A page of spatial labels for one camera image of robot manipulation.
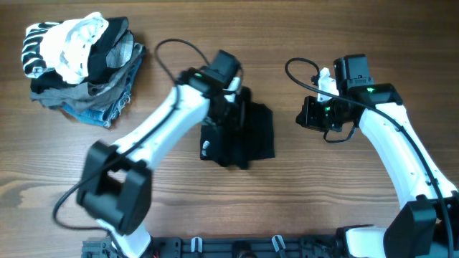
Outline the black t-shirt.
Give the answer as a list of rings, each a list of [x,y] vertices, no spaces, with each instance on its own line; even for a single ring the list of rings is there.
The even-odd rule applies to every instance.
[[[220,125],[201,126],[199,157],[219,166],[250,167],[250,161],[275,157],[272,110],[252,101],[252,92],[242,87],[229,114]]]

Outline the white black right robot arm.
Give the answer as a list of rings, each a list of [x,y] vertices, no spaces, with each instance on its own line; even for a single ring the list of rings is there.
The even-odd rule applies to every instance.
[[[333,257],[457,257],[458,188],[440,171],[418,138],[395,86],[377,84],[364,54],[317,68],[297,124],[327,135],[351,123],[381,159],[399,202],[387,227],[344,226],[336,231]]]

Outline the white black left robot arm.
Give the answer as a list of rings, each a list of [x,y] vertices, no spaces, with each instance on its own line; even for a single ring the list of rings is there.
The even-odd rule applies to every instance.
[[[241,86],[241,64],[223,50],[202,69],[183,71],[164,102],[112,145],[88,152],[77,203],[110,235],[120,257],[146,257],[151,235],[143,224],[151,205],[153,171],[198,123],[219,127],[230,116]]]

